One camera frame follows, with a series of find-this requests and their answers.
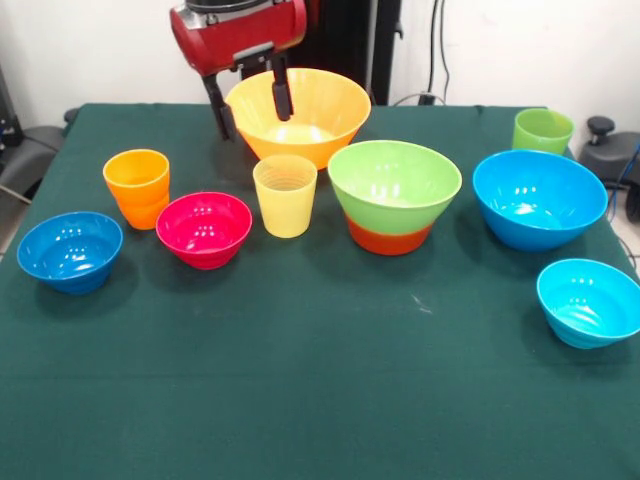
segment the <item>blue bowl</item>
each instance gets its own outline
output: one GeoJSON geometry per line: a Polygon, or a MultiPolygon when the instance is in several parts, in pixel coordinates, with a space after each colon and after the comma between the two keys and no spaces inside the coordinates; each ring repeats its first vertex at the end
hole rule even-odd
{"type": "Polygon", "coordinates": [[[506,245],[527,252],[559,247],[607,209],[607,191],[578,162],[553,153],[509,150],[473,172],[482,215],[506,245]]]}
{"type": "Polygon", "coordinates": [[[538,298],[553,331],[572,347],[604,347],[640,331],[640,287],[604,263],[552,263],[538,276],[538,298]]]}
{"type": "Polygon", "coordinates": [[[105,215],[66,213],[42,222],[24,236],[18,246],[18,263],[56,290],[80,295],[107,280],[122,240],[120,226],[105,215]]]}

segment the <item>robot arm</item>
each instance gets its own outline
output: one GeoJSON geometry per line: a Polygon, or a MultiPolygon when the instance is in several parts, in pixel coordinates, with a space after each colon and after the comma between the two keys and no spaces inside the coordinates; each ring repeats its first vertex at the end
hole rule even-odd
{"type": "Polygon", "coordinates": [[[235,122],[224,102],[217,74],[240,70],[242,78],[271,64],[278,117],[293,114],[283,53],[304,38],[304,0],[188,0],[173,8],[171,28],[189,65],[202,77],[223,139],[233,139],[235,122]]]}

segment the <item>light blue bowl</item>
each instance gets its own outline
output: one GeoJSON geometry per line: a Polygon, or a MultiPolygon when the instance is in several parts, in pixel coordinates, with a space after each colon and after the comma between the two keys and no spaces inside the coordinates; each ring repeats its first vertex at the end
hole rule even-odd
{"type": "Polygon", "coordinates": [[[482,215],[511,248],[541,252],[580,236],[607,209],[602,182],[578,162],[553,153],[509,150],[473,172],[482,215]]]}
{"type": "Polygon", "coordinates": [[[553,331],[572,347],[604,347],[640,331],[640,287],[604,263],[552,263],[538,276],[538,298],[553,331]]]}

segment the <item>cup rim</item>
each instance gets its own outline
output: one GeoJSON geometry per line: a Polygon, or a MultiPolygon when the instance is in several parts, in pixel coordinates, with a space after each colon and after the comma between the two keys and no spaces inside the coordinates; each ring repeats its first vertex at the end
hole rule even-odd
{"type": "Polygon", "coordinates": [[[308,158],[303,157],[302,155],[294,155],[294,154],[291,154],[291,155],[289,155],[289,154],[270,155],[268,157],[263,158],[258,163],[256,163],[256,165],[253,167],[252,176],[253,176],[254,183],[256,185],[259,183],[261,188],[264,188],[265,190],[267,190],[267,191],[269,191],[271,193],[274,193],[276,195],[281,195],[281,194],[285,194],[286,195],[286,194],[289,194],[289,193],[296,193],[296,192],[300,192],[302,190],[306,190],[309,187],[311,187],[315,182],[317,182],[318,181],[318,167],[316,166],[315,163],[313,163],[308,158]],[[294,158],[294,159],[296,159],[296,161],[299,161],[299,163],[304,163],[306,167],[310,167],[311,170],[313,171],[313,178],[308,183],[305,183],[303,186],[295,188],[293,190],[278,190],[276,188],[268,187],[267,185],[265,185],[262,182],[259,182],[258,179],[256,178],[256,176],[257,176],[257,170],[260,167],[260,164],[262,164],[262,162],[268,161],[269,159],[278,158],[278,157],[294,158]]]}
{"type": "Polygon", "coordinates": [[[524,110],[520,110],[515,117],[515,124],[525,133],[527,133],[528,135],[532,135],[534,137],[538,137],[538,138],[543,138],[545,140],[564,140],[567,138],[571,138],[571,136],[573,135],[573,133],[576,130],[576,126],[573,123],[573,120],[571,120],[567,115],[565,115],[564,113],[560,113],[557,110],[551,110],[549,108],[525,108],[524,110]],[[564,120],[567,120],[569,122],[569,124],[571,125],[571,131],[566,134],[566,135],[557,135],[554,137],[547,137],[545,135],[537,135],[534,133],[531,133],[528,129],[524,128],[522,125],[520,125],[520,119],[522,116],[526,115],[527,113],[531,113],[531,112],[548,112],[548,113],[553,113],[554,115],[558,115],[559,117],[562,117],[564,120]]]}
{"type": "Polygon", "coordinates": [[[169,159],[167,158],[167,156],[164,153],[159,152],[158,150],[153,150],[151,148],[134,148],[134,149],[131,149],[131,150],[125,150],[124,152],[117,153],[116,155],[111,157],[109,160],[107,160],[107,162],[104,164],[104,167],[102,167],[102,176],[104,177],[105,182],[107,182],[107,183],[109,183],[111,185],[114,185],[116,187],[119,187],[119,188],[141,188],[141,187],[146,187],[146,186],[149,186],[149,185],[153,185],[158,180],[160,180],[161,178],[166,176],[167,173],[169,173],[169,159]],[[156,154],[159,157],[161,157],[164,160],[164,163],[165,163],[164,170],[162,171],[162,173],[160,175],[156,176],[153,180],[150,180],[150,181],[145,182],[145,183],[136,183],[135,185],[132,185],[130,183],[115,182],[115,181],[111,180],[111,178],[109,178],[109,176],[107,175],[107,167],[109,166],[109,164],[111,162],[114,162],[115,160],[119,159],[120,157],[122,157],[124,155],[128,155],[130,153],[139,153],[139,152],[153,153],[153,154],[156,154]]]}
{"type": "Polygon", "coordinates": [[[85,277],[87,275],[95,273],[96,271],[104,268],[105,265],[109,265],[118,256],[118,254],[120,253],[120,250],[122,250],[123,243],[124,243],[124,232],[122,231],[122,227],[120,226],[120,224],[116,222],[113,218],[111,218],[108,215],[105,215],[104,213],[93,212],[90,210],[79,210],[75,212],[66,212],[66,213],[54,215],[53,217],[49,217],[46,220],[43,220],[42,222],[38,223],[36,226],[32,227],[27,233],[25,233],[25,235],[22,237],[22,240],[20,240],[20,243],[18,244],[18,248],[16,249],[16,257],[18,260],[18,265],[20,265],[20,268],[22,268],[23,271],[31,275],[33,278],[36,278],[43,282],[66,282],[68,280],[74,280],[81,277],[85,277]],[[72,217],[75,215],[92,215],[95,217],[102,217],[106,219],[109,223],[112,223],[113,225],[116,226],[116,229],[119,233],[118,244],[116,245],[116,248],[114,249],[113,254],[107,260],[105,260],[105,262],[102,265],[96,268],[83,270],[82,272],[79,272],[64,278],[50,278],[50,277],[45,277],[43,275],[39,275],[35,273],[33,270],[31,270],[30,268],[27,268],[25,265],[22,264],[22,262],[20,261],[20,251],[22,250],[24,242],[27,240],[29,236],[31,236],[39,228],[43,227],[48,223],[53,222],[54,220],[57,220],[61,217],[72,217]]]}
{"type": "Polygon", "coordinates": [[[423,208],[430,208],[430,207],[435,207],[437,205],[441,205],[443,203],[446,203],[450,200],[452,200],[459,192],[460,189],[462,188],[462,173],[460,172],[460,169],[458,168],[458,166],[453,162],[453,160],[451,160],[450,158],[448,158],[447,156],[443,155],[442,153],[438,152],[437,150],[434,150],[432,148],[428,148],[425,147],[423,145],[418,145],[417,143],[411,143],[411,142],[402,142],[400,140],[368,140],[368,141],[364,141],[364,142],[356,142],[356,143],[352,143],[351,145],[348,145],[347,147],[344,147],[340,150],[338,150],[336,153],[334,153],[331,158],[329,159],[329,164],[327,166],[327,173],[329,175],[329,179],[331,180],[331,183],[340,189],[341,192],[343,192],[345,195],[348,195],[351,198],[354,198],[360,202],[365,202],[365,203],[369,203],[371,205],[375,205],[376,207],[380,207],[380,208],[385,208],[385,209],[389,209],[389,210],[420,210],[423,208]],[[338,156],[338,154],[352,149],[352,148],[357,148],[358,145],[362,145],[362,144],[372,144],[372,143],[384,143],[384,144],[401,144],[401,145],[410,145],[412,147],[421,149],[421,150],[427,150],[429,152],[435,153],[438,156],[442,157],[444,160],[446,160],[450,166],[453,167],[454,172],[456,173],[456,177],[458,179],[457,185],[456,187],[451,191],[451,193],[449,195],[446,195],[438,200],[434,200],[432,202],[426,202],[426,203],[420,203],[417,205],[408,205],[408,206],[398,206],[398,205],[386,205],[384,203],[378,203],[378,202],[373,202],[371,200],[367,200],[364,198],[359,197],[358,195],[354,195],[353,193],[347,191],[338,181],[336,181],[333,178],[333,175],[331,174],[331,165],[333,163],[333,160],[338,156]]]}

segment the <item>red robot part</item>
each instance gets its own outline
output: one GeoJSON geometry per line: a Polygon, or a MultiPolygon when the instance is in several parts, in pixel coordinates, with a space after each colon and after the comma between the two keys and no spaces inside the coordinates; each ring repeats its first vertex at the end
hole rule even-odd
{"type": "Polygon", "coordinates": [[[237,68],[243,52],[265,47],[277,54],[297,45],[304,38],[307,15],[304,0],[267,2],[241,12],[209,15],[183,6],[171,10],[171,27],[189,65],[208,77],[237,68]]]}

